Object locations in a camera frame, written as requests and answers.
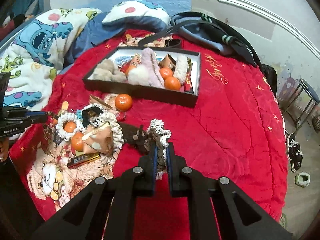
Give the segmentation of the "white cartoon monster blanket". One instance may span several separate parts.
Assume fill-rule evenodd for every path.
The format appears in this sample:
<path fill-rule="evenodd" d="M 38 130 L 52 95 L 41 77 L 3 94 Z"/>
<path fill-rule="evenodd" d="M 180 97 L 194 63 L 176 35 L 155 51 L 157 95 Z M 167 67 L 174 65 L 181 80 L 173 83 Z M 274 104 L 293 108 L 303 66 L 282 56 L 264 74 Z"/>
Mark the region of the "white cartoon monster blanket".
<path fill-rule="evenodd" d="M 67 51 L 99 13 L 98 8 L 60 8 L 28 21 L 1 54 L 1 72 L 11 74 L 3 105 L 43 109 Z"/>

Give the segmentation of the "brown pouch in tray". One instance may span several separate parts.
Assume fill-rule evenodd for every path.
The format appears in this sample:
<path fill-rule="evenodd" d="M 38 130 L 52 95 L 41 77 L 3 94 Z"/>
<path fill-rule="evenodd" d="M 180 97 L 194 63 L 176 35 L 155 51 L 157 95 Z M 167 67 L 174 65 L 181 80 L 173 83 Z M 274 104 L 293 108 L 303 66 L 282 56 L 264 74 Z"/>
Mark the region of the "brown pouch in tray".
<path fill-rule="evenodd" d="M 161 68 L 169 68 L 173 70 L 176 66 L 176 61 L 172 58 L 170 54 L 165 55 L 165 57 L 159 62 Z"/>

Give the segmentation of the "white blue cartoon pillow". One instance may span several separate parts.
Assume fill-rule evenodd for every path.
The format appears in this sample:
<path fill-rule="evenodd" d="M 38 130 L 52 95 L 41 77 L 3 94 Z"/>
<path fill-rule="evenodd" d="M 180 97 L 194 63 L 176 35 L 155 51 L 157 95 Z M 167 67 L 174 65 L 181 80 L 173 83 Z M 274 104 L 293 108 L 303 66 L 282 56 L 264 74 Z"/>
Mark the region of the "white blue cartoon pillow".
<path fill-rule="evenodd" d="M 102 25 L 129 29 L 146 27 L 149 31 L 158 32 L 166 29 L 169 22 L 168 13 L 158 3 L 134 0 L 114 5 L 102 20 Z"/>

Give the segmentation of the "blue grey jacket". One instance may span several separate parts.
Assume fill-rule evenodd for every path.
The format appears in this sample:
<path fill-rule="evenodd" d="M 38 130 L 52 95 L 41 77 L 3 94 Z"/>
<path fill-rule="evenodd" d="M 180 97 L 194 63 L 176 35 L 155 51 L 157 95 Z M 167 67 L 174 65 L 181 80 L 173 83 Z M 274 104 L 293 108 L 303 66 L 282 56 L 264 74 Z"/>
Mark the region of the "blue grey jacket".
<path fill-rule="evenodd" d="M 218 19 L 202 12 L 188 11 L 172 16 L 170 24 L 191 42 L 216 50 L 224 56 L 238 56 L 245 63 L 261 67 L 251 44 L 238 31 Z"/>

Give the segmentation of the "mandarin in tray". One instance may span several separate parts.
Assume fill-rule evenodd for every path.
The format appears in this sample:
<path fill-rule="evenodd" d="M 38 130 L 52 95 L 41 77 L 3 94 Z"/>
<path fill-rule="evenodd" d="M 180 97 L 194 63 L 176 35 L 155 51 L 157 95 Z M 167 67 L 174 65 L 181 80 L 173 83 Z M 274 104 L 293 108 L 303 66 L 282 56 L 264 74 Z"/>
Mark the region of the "mandarin in tray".
<path fill-rule="evenodd" d="M 181 84 L 176 77 L 169 76 L 164 80 L 164 87 L 165 89 L 178 91 L 181 88 Z"/>
<path fill-rule="evenodd" d="M 159 70 L 159 73 L 160 73 L 161 77 L 163 78 L 163 80 L 166 80 L 168 77 L 171 77 L 173 75 L 172 70 L 168 67 L 162 67 Z"/>

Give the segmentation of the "black shallow box tray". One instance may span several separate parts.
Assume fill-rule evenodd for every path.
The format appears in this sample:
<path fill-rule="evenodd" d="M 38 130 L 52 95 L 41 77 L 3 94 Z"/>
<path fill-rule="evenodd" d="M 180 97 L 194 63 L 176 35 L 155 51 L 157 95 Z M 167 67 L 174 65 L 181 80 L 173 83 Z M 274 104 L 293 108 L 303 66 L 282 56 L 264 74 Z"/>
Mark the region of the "black shallow box tray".
<path fill-rule="evenodd" d="M 199 97 L 199 52 L 118 46 L 84 76 L 87 90 L 195 107 Z"/>

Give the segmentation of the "black white sandals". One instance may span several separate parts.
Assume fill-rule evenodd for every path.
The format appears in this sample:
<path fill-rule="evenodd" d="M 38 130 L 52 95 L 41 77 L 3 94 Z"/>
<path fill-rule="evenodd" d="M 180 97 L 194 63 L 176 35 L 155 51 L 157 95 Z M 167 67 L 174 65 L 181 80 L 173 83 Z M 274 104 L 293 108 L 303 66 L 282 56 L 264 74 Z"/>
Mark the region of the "black white sandals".
<path fill-rule="evenodd" d="M 303 161 L 303 153 L 300 147 L 300 143 L 296 139 L 296 135 L 290 133 L 286 140 L 286 154 L 291 164 L 291 172 L 297 172 Z"/>

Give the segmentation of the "blue crochet scrunchie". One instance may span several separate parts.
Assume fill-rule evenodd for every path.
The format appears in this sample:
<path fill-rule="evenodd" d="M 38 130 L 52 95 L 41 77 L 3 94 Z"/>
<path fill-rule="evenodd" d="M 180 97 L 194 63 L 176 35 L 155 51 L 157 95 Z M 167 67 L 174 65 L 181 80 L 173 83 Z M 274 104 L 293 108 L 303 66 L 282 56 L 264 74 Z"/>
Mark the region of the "blue crochet scrunchie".
<path fill-rule="evenodd" d="M 115 63 L 119 68 L 121 68 L 124 64 L 130 62 L 131 60 L 131 56 L 120 56 L 115 59 Z"/>

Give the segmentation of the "cream crochet scrunchie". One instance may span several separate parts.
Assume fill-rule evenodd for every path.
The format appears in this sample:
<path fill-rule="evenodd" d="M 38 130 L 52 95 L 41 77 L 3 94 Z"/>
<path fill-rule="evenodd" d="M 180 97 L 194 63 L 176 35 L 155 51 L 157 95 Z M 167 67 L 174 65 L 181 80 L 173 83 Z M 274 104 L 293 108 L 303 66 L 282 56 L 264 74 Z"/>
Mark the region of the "cream crochet scrunchie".
<path fill-rule="evenodd" d="M 178 79 L 180 84 L 184 84 L 186 80 L 188 70 L 188 59 L 184 55 L 179 55 L 176 60 L 175 71 L 173 73 L 173 77 Z"/>

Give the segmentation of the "red printed bedspread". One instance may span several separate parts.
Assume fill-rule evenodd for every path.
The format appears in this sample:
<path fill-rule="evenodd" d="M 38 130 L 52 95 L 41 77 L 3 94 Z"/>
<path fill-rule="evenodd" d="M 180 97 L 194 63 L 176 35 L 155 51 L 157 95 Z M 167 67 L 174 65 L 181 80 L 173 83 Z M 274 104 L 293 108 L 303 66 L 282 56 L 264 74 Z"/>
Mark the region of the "red printed bedspread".
<path fill-rule="evenodd" d="M 125 34 L 142 37 L 146 31 Z M 89 103 L 91 94 L 82 77 L 104 56 L 125 41 L 114 37 L 82 54 L 74 66 L 55 78 L 46 109 L 57 112 L 63 101 L 71 109 Z M 227 176 L 277 222 L 287 192 L 287 157 L 283 117 L 269 85 L 258 68 L 182 39 L 182 48 L 201 53 L 200 90 L 194 108 L 144 99 L 133 100 L 126 122 L 144 125 L 152 119 L 164 121 L 171 130 L 175 152 L 191 168 L 217 179 Z M 55 213 L 52 200 L 30 194 L 27 174 L 43 139 L 42 125 L 31 126 L 10 150 L 29 196 L 45 220 Z M 133 239 L 190 239 L 186 198 L 171 198 L 168 176 L 156 183 L 156 193 L 136 202 Z"/>

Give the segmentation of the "mandarin inside white scrunchie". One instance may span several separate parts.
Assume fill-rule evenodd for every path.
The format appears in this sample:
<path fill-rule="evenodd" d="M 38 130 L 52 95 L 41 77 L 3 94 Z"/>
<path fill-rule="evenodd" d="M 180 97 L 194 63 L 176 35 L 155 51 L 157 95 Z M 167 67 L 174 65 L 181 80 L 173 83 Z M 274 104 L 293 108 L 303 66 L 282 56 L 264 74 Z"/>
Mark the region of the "mandarin inside white scrunchie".
<path fill-rule="evenodd" d="M 67 132 L 67 133 L 73 133 L 74 130 L 76 129 L 76 127 L 77 127 L 77 125 L 76 125 L 75 122 L 73 122 L 73 121 L 68 121 L 68 122 L 65 123 L 63 129 L 64 129 L 64 131 Z"/>

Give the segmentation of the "gold red candy bar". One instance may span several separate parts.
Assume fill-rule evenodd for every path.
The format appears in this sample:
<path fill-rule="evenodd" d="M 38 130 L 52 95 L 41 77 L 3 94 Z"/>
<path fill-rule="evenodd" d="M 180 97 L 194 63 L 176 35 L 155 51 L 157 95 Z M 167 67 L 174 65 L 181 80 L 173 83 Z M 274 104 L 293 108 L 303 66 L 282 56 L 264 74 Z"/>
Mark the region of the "gold red candy bar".
<path fill-rule="evenodd" d="M 74 169 L 84 164 L 95 161 L 99 158 L 100 158 L 100 155 L 98 153 L 82 154 L 69 160 L 67 163 L 67 167 L 69 169 Z"/>

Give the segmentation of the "black metal stool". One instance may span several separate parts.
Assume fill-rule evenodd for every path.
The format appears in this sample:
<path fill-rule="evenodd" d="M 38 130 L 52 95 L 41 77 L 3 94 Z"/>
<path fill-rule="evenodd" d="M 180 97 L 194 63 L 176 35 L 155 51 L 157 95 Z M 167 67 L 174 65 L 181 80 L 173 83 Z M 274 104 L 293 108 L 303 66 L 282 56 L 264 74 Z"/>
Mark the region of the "black metal stool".
<path fill-rule="evenodd" d="M 281 109 L 281 113 L 287 115 L 294 124 L 293 134 L 297 134 L 317 106 L 319 106 L 319 95 L 306 79 L 300 78 L 287 105 Z"/>

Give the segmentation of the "pink white plush rabbit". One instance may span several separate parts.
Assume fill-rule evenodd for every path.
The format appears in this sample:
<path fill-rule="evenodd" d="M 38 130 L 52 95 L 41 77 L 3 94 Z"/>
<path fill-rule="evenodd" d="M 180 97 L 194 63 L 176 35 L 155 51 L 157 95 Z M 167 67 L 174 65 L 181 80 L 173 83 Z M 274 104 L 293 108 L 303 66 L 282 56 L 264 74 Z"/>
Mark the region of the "pink white plush rabbit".
<path fill-rule="evenodd" d="M 159 70 L 155 52 L 151 48 L 145 48 L 141 53 L 141 64 L 128 73 L 127 81 L 131 85 L 164 88 Z"/>

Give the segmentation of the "large centre mandarin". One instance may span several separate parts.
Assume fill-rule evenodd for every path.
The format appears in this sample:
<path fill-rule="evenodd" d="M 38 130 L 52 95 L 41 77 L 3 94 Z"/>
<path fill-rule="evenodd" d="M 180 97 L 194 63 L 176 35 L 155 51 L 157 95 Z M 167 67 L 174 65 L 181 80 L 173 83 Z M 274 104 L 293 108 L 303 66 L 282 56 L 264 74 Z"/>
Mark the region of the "large centre mandarin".
<path fill-rule="evenodd" d="M 84 149 L 84 143 L 82 137 L 84 135 L 81 132 L 75 133 L 71 138 L 71 147 L 78 152 L 82 152 Z"/>

